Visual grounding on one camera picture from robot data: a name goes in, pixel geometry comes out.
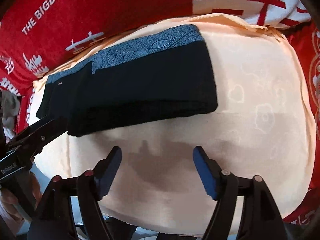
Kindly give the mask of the person left hand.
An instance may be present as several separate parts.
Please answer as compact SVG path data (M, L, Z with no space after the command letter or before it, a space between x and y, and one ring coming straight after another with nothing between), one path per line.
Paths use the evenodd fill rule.
M30 173L30 187L38 204L42 194L40 184L33 172ZM14 235L19 232L24 223L22 215L14 207L17 204L18 199L9 190L1 189L1 217Z

